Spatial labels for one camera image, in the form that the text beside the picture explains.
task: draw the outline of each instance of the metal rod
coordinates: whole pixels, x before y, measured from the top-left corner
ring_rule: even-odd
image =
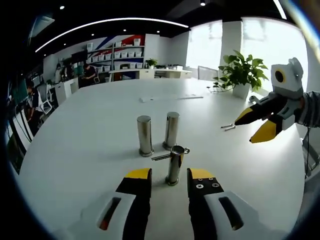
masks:
[[[153,161],[159,161],[159,160],[162,160],[162,159],[168,159],[170,158],[171,154],[168,153],[166,155],[161,155],[161,156],[155,156],[155,157],[152,157],[151,160]]]
[[[186,147],[184,149],[184,152],[185,152],[185,154],[188,154],[190,152],[190,149]],[[168,158],[170,158],[170,156],[171,156],[171,152],[168,153],[168,154],[165,154],[165,155],[161,155],[161,156],[154,156],[154,157],[151,158],[151,160],[152,161],[159,161],[159,160],[162,160],[162,159],[168,159]]]
[[[184,155],[188,154],[190,149],[183,148],[182,146],[176,145],[171,148],[171,156],[169,161],[168,174],[165,178],[165,182],[169,186],[175,186],[179,182],[180,168],[184,159]]]
[[[139,136],[139,154],[142,157],[150,157],[154,153],[151,142],[151,117],[139,116],[137,119],[138,136]]]
[[[236,128],[236,126],[234,125],[234,126],[232,126],[232,127],[230,127],[230,128],[226,128],[224,131],[226,132],[226,131],[229,131],[229,130],[235,129],[235,128]]]
[[[225,128],[228,128],[228,127],[232,127],[233,125],[234,125],[234,124],[231,123],[231,124],[229,124],[229,125],[222,126],[221,128],[222,128],[222,129],[225,129]]]
[[[166,150],[170,150],[177,144],[179,113],[170,111],[166,115],[165,138],[162,146]]]

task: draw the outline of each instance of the white round table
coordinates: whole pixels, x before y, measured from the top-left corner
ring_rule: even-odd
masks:
[[[193,240],[188,213],[187,168],[203,168],[225,191],[250,204],[271,230],[290,232],[304,191],[304,161],[296,126],[252,144],[256,121],[223,131],[250,103],[231,92],[210,93],[196,79],[135,79],[81,88],[43,124],[23,160],[19,186],[49,231],[67,228],[131,170],[152,168],[151,213],[146,240]],[[203,98],[176,100],[195,94]],[[141,102],[140,98],[153,98]],[[137,117],[151,117],[153,157],[168,153],[167,112],[180,114],[177,142],[190,148],[179,183],[164,183],[168,161],[138,153]]]

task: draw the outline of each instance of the ceiling light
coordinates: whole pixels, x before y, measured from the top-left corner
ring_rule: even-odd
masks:
[[[112,18],[112,19],[106,19],[106,20],[100,20],[100,21],[94,21],[94,22],[90,22],[81,26],[77,26],[69,31],[66,31],[64,33],[61,33],[60,35],[52,38],[51,40],[47,41],[45,44],[43,44],[41,47],[39,47],[37,50],[35,50],[35,52],[38,52],[40,49],[42,49],[43,47],[45,47],[46,45],[48,45],[49,43],[53,42],[54,40],[62,37],[63,35],[66,35],[68,33],[71,33],[75,30],[87,27],[87,26],[91,26],[94,24],[101,24],[101,23],[106,23],[106,22],[113,22],[113,21],[122,21],[122,20],[143,20],[143,21],[153,21],[153,22],[160,22],[160,23],[165,23],[165,24],[172,24],[172,25],[177,25],[183,28],[189,28],[189,26],[187,25],[183,25],[174,21],[167,21],[167,20],[161,20],[161,19],[155,19],[155,18],[145,18],[145,17],[121,17],[121,18]]]
[[[273,1],[274,1],[274,4],[276,5],[276,8],[278,9],[281,17],[282,17],[283,19],[287,19],[287,16],[286,16],[286,14],[285,14],[285,11],[284,11],[284,9],[282,8],[279,0],[273,0]]]

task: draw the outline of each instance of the white pot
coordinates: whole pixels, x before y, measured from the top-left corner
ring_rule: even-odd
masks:
[[[243,84],[236,85],[232,90],[232,94],[235,97],[246,99],[249,94],[250,86],[251,85],[249,83],[246,83],[245,85]]]

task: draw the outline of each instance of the wire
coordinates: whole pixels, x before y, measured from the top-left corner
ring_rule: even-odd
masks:
[[[17,123],[19,124],[19,126],[20,126],[20,128],[21,128],[21,130],[22,130],[23,134],[25,135],[26,139],[29,141],[29,143],[31,143],[31,140],[27,137],[27,135],[26,135],[26,133],[25,133],[24,129],[22,128],[22,126],[20,125],[20,123],[19,123],[19,121],[18,121],[17,117],[16,117],[16,116],[14,116],[14,117],[15,117],[15,120],[17,121]]]
[[[310,131],[310,128],[308,127],[307,129],[307,132],[306,132],[306,135],[307,135],[307,139],[308,139],[308,147],[307,147],[307,150],[306,150],[306,166],[305,166],[305,175],[304,175],[304,179],[307,178],[307,175],[308,175],[308,170],[309,170],[309,147],[310,147],[310,144],[309,144],[309,131]]]

